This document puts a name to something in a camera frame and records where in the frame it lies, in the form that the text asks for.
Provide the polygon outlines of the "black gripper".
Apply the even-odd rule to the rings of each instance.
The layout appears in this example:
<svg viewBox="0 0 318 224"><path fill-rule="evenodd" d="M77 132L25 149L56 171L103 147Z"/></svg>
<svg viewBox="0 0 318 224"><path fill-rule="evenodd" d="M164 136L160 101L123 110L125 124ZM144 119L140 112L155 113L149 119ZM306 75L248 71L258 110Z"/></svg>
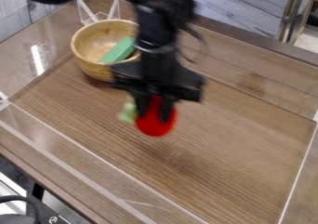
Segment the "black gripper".
<svg viewBox="0 0 318 224"><path fill-rule="evenodd" d="M163 72L141 62L119 63L111 67L113 87L132 92L137 115L143 117L148 111L151 94L163 95L159 118L165 123L172 114L176 99L199 102L203 95L204 78L176 63L171 72Z"/></svg>

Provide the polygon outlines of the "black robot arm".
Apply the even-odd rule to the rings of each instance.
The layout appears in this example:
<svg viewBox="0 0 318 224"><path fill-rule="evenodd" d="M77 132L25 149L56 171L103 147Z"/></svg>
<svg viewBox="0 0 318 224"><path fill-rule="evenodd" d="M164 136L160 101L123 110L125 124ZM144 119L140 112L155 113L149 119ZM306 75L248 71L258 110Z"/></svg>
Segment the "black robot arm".
<svg viewBox="0 0 318 224"><path fill-rule="evenodd" d="M131 93L137 115L144 117L153 102L156 117L165 123L179 100L197 102L204 78L181 65L177 37L181 31L200 35L188 27L193 19L193 0L129 0L139 25L135 47L140 59L111 67L115 88Z"/></svg>

